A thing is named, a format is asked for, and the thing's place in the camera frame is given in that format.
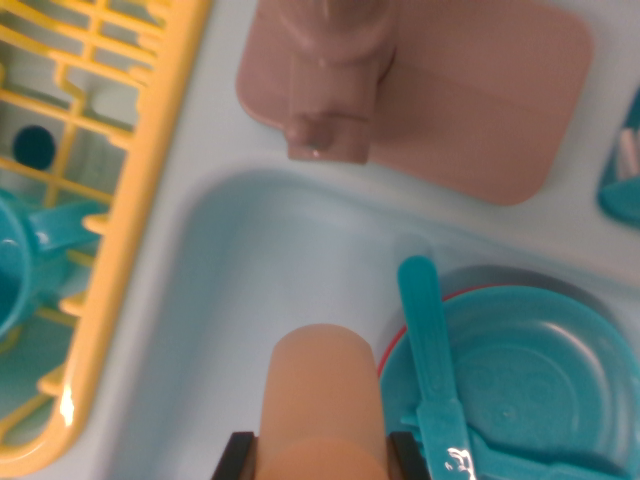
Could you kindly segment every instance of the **teal dish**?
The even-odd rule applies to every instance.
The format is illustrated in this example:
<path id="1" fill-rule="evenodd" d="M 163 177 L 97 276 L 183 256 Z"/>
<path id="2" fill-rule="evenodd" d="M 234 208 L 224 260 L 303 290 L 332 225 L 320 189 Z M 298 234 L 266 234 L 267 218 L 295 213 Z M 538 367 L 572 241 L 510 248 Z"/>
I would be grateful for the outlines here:
<path id="1" fill-rule="evenodd" d="M 445 302 L 444 314 L 467 425 L 491 449 L 638 474 L 640 367 L 603 317 L 566 296 L 518 286 L 462 294 Z M 415 430 L 406 419 L 421 402 L 417 378 L 405 335 L 381 376 L 388 432 Z"/>

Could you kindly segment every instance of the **teal handle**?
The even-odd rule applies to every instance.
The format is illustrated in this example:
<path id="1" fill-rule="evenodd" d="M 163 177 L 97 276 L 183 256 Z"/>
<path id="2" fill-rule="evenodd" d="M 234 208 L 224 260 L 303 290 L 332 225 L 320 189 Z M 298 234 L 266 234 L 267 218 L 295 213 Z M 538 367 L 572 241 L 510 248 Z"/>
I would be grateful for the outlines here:
<path id="1" fill-rule="evenodd" d="M 436 267 L 411 257 L 398 270 L 398 284 L 422 394 L 416 413 L 429 473 L 433 480 L 476 480 Z"/>
<path id="2" fill-rule="evenodd" d="M 411 257 L 398 270 L 398 285 L 422 398 L 458 401 L 449 333 L 435 265 Z"/>
<path id="3" fill-rule="evenodd" d="M 97 202 L 78 202 L 29 214 L 38 250 L 46 253 L 97 240 L 100 237 L 85 229 L 82 219 L 105 211 L 106 207 Z"/>

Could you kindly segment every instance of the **sink basin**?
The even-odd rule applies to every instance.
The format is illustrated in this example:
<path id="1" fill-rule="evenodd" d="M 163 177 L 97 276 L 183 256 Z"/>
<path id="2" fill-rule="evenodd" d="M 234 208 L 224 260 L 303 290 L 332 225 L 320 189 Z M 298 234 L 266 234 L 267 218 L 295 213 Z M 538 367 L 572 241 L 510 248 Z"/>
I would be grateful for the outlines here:
<path id="1" fill-rule="evenodd" d="M 233 431 L 258 430 L 275 343 L 336 323 L 379 359 L 403 322 L 396 269 L 431 253 L 443 293 L 525 284 L 570 295 L 640 352 L 640 294 L 291 173 L 236 176 L 194 203 L 169 262 L 110 479 L 207 479 Z"/>

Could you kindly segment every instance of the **toy kitchen sink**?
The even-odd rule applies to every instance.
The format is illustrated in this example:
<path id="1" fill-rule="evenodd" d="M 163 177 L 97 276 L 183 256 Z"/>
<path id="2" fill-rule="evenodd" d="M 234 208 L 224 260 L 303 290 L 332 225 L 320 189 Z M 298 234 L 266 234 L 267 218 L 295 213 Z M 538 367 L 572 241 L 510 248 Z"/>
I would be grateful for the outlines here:
<path id="1" fill-rule="evenodd" d="M 257 431 L 283 335 L 336 323 L 380 359 L 403 324 L 395 273 L 415 253 L 432 254 L 444 294 L 513 283 L 576 298 L 640 355 L 640 235 L 595 200 L 640 84 L 640 4 L 551 3 L 588 25 L 594 61 L 546 182 L 499 207 L 375 163 L 287 159 L 236 97 L 256 2 L 217 0 L 90 420 L 27 478 L 210 478 L 231 432 Z"/>

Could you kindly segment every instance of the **toy faucet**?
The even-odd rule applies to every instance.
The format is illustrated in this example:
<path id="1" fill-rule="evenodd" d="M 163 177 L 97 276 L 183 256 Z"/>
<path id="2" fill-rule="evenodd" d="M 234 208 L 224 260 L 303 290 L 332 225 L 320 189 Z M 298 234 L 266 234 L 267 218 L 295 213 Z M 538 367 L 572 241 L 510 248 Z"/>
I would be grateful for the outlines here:
<path id="1" fill-rule="evenodd" d="M 278 0 L 292 44 L 284 133 L 297 159 L 365 163 L 399 0 Z"/>

